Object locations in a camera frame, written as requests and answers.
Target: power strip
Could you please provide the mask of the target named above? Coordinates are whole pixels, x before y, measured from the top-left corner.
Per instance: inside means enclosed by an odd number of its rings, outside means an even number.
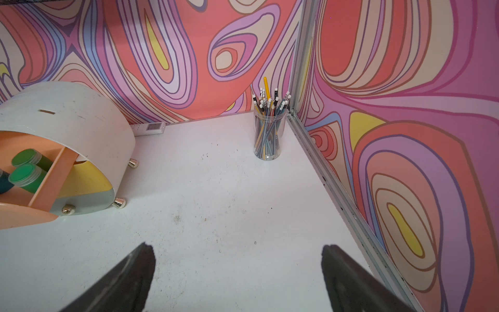
[[[137,125],[130,125],[134,136],[162,134],[165,132],[166,122],[153,122],[153,123],[140,123]]]

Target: pencil holder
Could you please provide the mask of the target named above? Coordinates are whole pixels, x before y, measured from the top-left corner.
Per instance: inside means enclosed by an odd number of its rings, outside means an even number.
[[[281,146],[279,143],[284,125],[286,111],[277,116],[265,116],[257,109],[254,112],[254,154],[263,160],[272,160],[280,155]]]

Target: colorful swirl wallpaper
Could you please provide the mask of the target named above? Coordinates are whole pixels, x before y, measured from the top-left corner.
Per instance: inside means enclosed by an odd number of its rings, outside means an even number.
[[[299,116],[427,312],[499,311],[499,1],[320,0]]]
[[[301,0],[64,0],[0,6],[0,101],[40,81],[111,99],[130,123],[251,110],[289,88]]]

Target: yellow swirl shape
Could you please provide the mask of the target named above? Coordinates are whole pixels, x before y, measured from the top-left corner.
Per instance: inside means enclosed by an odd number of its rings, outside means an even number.
[[[154,55],[156,56],[161,67],[164,70],[168,70],[170,66],[168,65],[166,56],[163,53],[163,49],[161,49],[161,46],[159,45],[158,38],[154,34],[154,30],[151,26],[151,22],[149,21],[149,17],[147,16],[147,14],[144,14],[144,16],[146,20],[147,36],[149,37],[149,42],[151,43],[151,46],[153,48]]]
[[[416,234],[411,229],[411,227],[407,224],[407,221],[404,219],[404,216],[400,213],[400,211],[392,204],[388,204],[388,211],[392,214],[393,219],[397,223],[399,227],[399,231],[404,237],[404,240],[407,243],[407,246],[411,249],[411,251],[418,257],[422,257],[424,255],[423,246],[419,242]]]

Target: yellow pencil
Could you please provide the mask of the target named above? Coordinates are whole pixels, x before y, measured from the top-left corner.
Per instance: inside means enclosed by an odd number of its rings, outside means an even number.
[[[270,89],[268,88],[268,82],[267,82],[267,77],[263,78],[263,83],[265,84],[265,92],[267,92],[267,97],[272,97],[270,95]]]

